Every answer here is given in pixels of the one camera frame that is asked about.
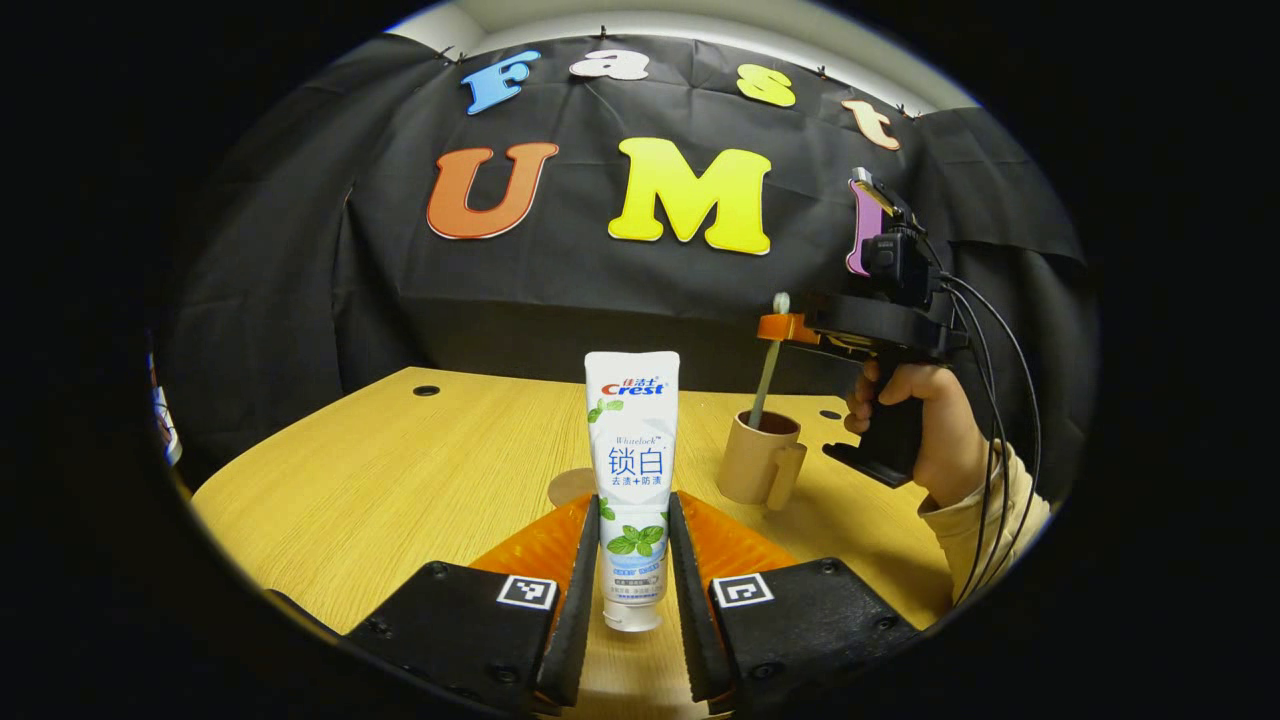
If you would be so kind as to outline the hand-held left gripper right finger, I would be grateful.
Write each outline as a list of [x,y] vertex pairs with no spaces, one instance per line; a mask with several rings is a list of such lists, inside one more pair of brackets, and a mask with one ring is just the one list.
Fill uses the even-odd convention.
[[667,534],[691,697],[713,716],[800,716],[920,638],[844,560],[796,560],[689,492]]

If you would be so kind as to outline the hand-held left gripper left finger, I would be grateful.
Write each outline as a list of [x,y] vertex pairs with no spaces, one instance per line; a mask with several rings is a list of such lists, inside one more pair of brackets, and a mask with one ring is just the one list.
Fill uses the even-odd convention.
[[426,562],[346,639],[503,716],[559,715],[579,698],[599,539],[582,495],[470,565]]

